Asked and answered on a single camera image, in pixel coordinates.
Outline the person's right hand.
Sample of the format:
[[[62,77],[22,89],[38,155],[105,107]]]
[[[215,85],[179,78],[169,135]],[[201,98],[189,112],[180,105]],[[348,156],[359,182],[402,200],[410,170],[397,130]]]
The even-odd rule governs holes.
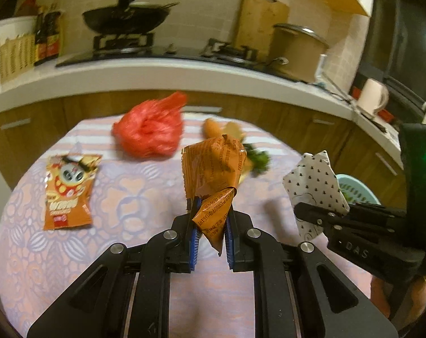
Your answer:
[[[384,292],[384,286],[385,282],[374,276],[370,283],[370,300],[386,318],[389,318],[391,307]],[[404,320],[405,325],[416,322],[426,309],[426,279],[420,277],[413,282],[411,288],[412,307]]]

